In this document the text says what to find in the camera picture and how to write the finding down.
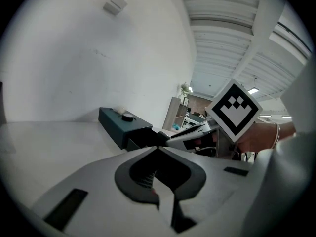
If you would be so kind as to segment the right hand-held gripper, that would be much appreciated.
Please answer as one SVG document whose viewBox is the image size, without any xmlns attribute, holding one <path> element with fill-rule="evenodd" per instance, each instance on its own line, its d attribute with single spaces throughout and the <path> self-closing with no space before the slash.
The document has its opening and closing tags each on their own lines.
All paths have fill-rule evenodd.
<svg viewBox="0 0 316 237">
<path fill-rule="evenodd" d="M 196 124 L 172 136 L 160 131 L 157 136 L 165 145 L 184 144 L 197 155 L 240 160 L 238 140 L 261 111 L 256 99 L 232 79 L 206 108 L 207 124 Z"/>
</svg>

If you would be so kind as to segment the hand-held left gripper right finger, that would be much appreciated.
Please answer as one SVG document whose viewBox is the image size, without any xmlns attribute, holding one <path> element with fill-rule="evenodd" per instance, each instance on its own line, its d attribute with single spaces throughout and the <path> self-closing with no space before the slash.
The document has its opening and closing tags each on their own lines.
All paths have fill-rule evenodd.
<svg viewBox="0 0 316 237">
<path fill-rule="evenodd" d="M 241 237 L 245 210 L 237 198 L 250 164 L 158 147 L 155 192 L 157 237 Z"/>
</svg>

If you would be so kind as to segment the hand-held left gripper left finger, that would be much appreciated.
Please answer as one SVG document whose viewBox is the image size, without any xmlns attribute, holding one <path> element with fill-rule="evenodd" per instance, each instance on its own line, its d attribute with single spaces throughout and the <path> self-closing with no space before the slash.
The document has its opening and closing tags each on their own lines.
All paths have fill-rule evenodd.
<svg viewBox="0 0 316 237">
<path fill-rule="evenodd" d="M 173 229 L 157 207 L 127 198 L 116 186 L 115 171 L 125 161 L 147 149 L 139 149 L 83 166 L 46 191 L 31 210 L 40 218 L 73 189 L 87 191 L 64 232 L 77 237 L 171 237 Z"/>
</svg>

